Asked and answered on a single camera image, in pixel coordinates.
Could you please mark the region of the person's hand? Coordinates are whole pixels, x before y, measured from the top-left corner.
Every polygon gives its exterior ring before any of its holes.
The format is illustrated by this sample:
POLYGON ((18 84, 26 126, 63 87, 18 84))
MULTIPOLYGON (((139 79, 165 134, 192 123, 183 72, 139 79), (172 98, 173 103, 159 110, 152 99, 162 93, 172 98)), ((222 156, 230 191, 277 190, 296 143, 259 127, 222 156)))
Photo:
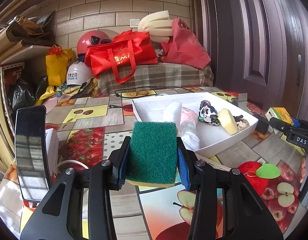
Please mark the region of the person's hand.
POLYGON ((300 167, 300 183, 303 183, 308 173, 308 168, 306 167, 306 157, 302 158, 300 167))

